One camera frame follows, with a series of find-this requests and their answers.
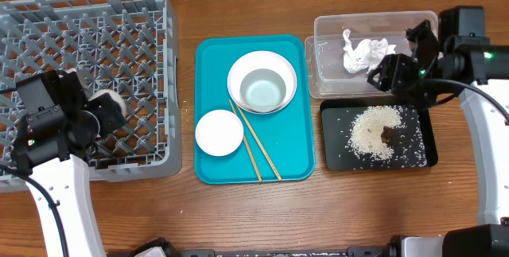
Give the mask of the cream paper cup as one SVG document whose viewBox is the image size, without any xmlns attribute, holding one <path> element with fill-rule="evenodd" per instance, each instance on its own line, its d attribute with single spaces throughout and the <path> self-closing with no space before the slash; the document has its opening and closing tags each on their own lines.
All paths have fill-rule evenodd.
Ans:
<svg viewBox="0 0 509 257">
<path fill-rule="evenodd" d="M 128 116 L 128 112 L 127 112 L 127 106 L 126 106 L 126 102 L 125 100 L 121 97 L 121 95 L 117 92 L 114 92 L 110 89 L 102 89 L 102 90 L 99 90 L 97 92 L 95 92 L 90 98 L 89 100 L 93 100 L 93 99 L 96 99 L 98 98 L 99 96 L 101 95 L 104 95 L 104 94 L 108 94 L 119 106 L 120 106 L 120 109 L 121 109 L 121 112 L 122 112 L 122 115 L 124 117 Z"/>
</svg>

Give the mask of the white tissue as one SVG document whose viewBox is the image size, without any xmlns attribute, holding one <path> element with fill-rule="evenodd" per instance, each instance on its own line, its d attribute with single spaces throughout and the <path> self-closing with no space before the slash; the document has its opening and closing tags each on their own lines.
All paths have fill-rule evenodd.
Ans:
<svg viewBox="0 0 509 257">
<path fill-rule="evenodd" d="M 374 70 L 386 55 L 395 54 L 396 45 L 390 45 L 386 38 L 381 40 L 363 39 L 355 48 L 349 39 L 350 29 L 343 31 L 344 58 L 343 66 L 347 72 L 354 74 L 362 70 L 367 73 Z"/>
</svg>

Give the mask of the brown food scrap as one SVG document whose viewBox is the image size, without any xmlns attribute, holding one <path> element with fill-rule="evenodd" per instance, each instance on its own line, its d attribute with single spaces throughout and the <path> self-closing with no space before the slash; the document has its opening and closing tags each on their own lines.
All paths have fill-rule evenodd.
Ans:
<svg viewBox="0 0 509 257">
<path fill-rule="evenodd" d="M 380 137 L 381 137 L 382 143 L 384 143 L 386 145 L 390 145 L 394 138 L 394 129 L 391 127 L 384 126 Z"/>
</svg>

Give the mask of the white rice pile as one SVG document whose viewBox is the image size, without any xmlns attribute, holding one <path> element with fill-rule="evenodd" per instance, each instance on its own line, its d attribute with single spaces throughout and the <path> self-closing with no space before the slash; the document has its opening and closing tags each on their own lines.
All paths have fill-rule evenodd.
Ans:
<svg viewBox="0 0 509 257">
<path fill-rule="evenodd" d="M 351 123 L 348 147 L 358 158 L 364 155 L 376 161 L 390 159 L 394 150 L 383 141 L 385 128 L 393 130 L 402 125 L 402 117 L 395 107 L 368 107 Z"/>
</svg>

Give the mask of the grey bowl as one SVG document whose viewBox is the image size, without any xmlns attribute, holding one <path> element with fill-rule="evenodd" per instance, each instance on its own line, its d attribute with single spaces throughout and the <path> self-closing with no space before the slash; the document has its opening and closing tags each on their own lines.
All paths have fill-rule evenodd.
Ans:
<svg viewBox="0 0 509 257">
<path fill-rule="evenodd" d="M 240 99 L 248 111 L 269 113 L 282 104 L 286 84 L 278 73 L 262 68 L 249 72 L 239 90 Z"/>
</svg>

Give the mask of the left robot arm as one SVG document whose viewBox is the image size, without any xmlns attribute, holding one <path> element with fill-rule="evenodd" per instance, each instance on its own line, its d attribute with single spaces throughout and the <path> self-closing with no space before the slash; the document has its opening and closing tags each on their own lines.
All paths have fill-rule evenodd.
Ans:
<svg viewBox="0 0 509 257">
<path fill-rule="evenodd" d="M 87 96 L 76 70 L 16 84 L 26 113 L 11 158 L 39 214 L 49 256 L 105 254 L 91 203 L 88 151 L 126 124 L 126 103 L 105 89 Z"/>
</svg>

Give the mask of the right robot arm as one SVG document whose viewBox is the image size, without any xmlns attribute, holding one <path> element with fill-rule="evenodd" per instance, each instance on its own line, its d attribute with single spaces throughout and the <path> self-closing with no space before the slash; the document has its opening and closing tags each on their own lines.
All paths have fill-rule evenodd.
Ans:
<svg viewBox="0 0 509 257">
<path fill-rule="evenodd" d="M 412 54 L 391 54 L 368 74 L 381 92 L 427 109 L 457 97 L 467 120 L 479 187 L 478 224 L 444 236 L 395 236 L 389 256 L 508 254 L 508 47 L 485 32 L 484 8 L 440 12 L 438 33 L 423 21 L 406 30 Z"/>
</svg>

